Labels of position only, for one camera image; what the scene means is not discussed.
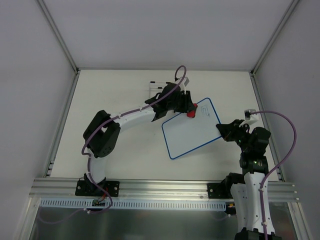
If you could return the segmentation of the red whiteboard eraser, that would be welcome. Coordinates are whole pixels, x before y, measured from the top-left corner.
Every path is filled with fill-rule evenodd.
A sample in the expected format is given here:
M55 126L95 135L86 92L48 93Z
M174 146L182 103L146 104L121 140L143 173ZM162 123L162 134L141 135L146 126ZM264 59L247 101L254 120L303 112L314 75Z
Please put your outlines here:
M193 108L191 111L189 111L186 115L188 118L195 118L196 117L196 111L197 111L198 105L196 103L193 104Z

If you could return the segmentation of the blue framed whiteboard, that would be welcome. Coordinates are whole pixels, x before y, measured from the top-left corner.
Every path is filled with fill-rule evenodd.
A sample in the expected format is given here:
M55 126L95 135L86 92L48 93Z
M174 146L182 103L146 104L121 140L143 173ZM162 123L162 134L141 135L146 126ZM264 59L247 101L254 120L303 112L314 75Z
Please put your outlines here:
M197 103L195 117L179 113L162 123L162 133L171 160L178 159L221 138L216 127L221 121L212 100Z

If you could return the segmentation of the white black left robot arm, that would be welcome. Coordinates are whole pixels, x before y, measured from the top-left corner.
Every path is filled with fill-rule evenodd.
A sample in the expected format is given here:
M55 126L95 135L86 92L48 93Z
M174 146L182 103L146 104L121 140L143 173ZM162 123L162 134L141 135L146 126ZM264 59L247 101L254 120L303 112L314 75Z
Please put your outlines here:
M106 163L115 158L115 150L124 146L124 137L131 128L160 120L168 112L185 114L193 118L197 105L186 88L187 81L168 82L161 92L147 99L140 106L125 112L110 114L98 111L83 133L84 145L81 154L88 158L87 169L76 185L75 195L102 197L117 195L116 183L108 181Z

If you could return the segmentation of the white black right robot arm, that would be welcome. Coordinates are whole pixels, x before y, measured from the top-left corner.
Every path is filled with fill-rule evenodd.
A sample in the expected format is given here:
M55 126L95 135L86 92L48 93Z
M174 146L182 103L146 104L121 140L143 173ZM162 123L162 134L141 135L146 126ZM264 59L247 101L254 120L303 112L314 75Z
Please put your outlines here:
M265 156L271 133L263 127L250 126L258 120L254 109L244 112L244 119L216 127L226 142L235 142L241 149L239 165L242 173L229 173L214 187L219 198L233 198L232 214L237 217L236 240L277 240L268 202L269 172Z

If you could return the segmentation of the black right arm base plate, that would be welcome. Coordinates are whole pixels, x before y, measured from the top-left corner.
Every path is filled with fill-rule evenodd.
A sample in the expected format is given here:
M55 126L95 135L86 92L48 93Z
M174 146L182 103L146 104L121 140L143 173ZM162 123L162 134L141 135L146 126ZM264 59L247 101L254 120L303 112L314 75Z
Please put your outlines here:
M207 184L207 195L209 199L232 199L231 187L226 183L213 183Z

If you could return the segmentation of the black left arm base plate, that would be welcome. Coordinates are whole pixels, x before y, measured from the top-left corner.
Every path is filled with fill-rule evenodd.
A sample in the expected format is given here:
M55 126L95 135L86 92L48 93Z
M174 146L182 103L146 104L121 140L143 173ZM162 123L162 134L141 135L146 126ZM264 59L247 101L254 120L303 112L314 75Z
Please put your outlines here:
M120 190L120 182L113 180L103 180L98 184L106 192L109 193L111 197L118 197ZM80 197L102 197L105 194L100 188L96 187L88 179L80 179L77 181L75 188L75 195Z

